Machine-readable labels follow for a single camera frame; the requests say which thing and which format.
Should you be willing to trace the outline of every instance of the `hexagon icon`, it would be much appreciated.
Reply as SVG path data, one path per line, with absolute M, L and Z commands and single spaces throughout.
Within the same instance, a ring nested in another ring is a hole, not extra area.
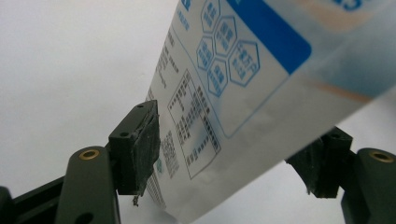
M 198 67 L 207 70 L 213 59 L 212 37 L 204 36 L 197 49 Z
M 212 33 L 220 16 L 219 0 L 207 0 L 201 12 L 204 33 Z
M 237 33 L 234 17 L 222 17 L 215 31 L 216 54 L 227 56 L 236 41 Z
M 260 55 L 257 43 L 239 40 L 228 59 L 230 80 L 246 87 L 260 70 Z
M 228 84 L 226 62 L 215 59 L 207 71 L 207 81 L 209 83 L 209 92 L 220 97 Z

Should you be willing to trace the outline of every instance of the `screw hole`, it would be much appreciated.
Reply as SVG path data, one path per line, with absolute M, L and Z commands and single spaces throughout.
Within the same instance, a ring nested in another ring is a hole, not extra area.
M 99 156 L 100 152 L 96 149 L 88 149 L 82 153 L 79 154 L 79 158 L 84 160 L 84 161 L 88 161 L 88 160 L 92 160 L 94 158 L 96 158 L 97 156 Z
M 378 161 L 382 161 L 382 162 L 386 162 L 386 163 L 394 162 L 394 159 L 391 156 L 389 156 L 385 153 L 379 152 L 379 151 L 372 151 L 370 153 L 370 156 Z
M 84 213 L 76 218 L 75 224 L 88 224 L 93 221 L 93 214 L 92 213 Z
M 82 156 L 87 158 L 87 157 L 93 156 L 94 154 L 95 154 L 94 151 L 87 151 L 87 152 L 84 152 L 84 154 L 82 154 Z

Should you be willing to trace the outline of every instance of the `printed packaging film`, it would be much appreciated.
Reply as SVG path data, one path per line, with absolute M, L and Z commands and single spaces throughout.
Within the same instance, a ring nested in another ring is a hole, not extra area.
M 154 201 L 189 223 L 396 82 L 396 2 L 181 0 L 158 100 Z

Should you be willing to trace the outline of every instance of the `black machine part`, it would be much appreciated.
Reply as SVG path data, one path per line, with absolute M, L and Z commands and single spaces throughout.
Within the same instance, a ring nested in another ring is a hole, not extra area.
M 65 177 L 12 200 L 0 187 L 0 224 L 120 223 L 117 193 L 143 195 L 159 157 L 157 101 L 135 106 L 106 147 L 70 158 Z
M 396 156 L 375 148 L 350 151 L 352 137 L 338 128 L 286 160 L 317 198 L 345 191 L 346 224 L 396 223 Z

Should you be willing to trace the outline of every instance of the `white background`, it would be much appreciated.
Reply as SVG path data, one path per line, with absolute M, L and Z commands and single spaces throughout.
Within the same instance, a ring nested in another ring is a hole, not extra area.
M 0 185 L 14 197 L 64 175 L 68 158 L 143 102 L 177 0 L 0 0 Z M 396 89 L 345 120 L 353 149 L 396 154 Z M 281 162 L 195 223 L 344 223 Z M 178 223 L 148 194 L 122 223 Z

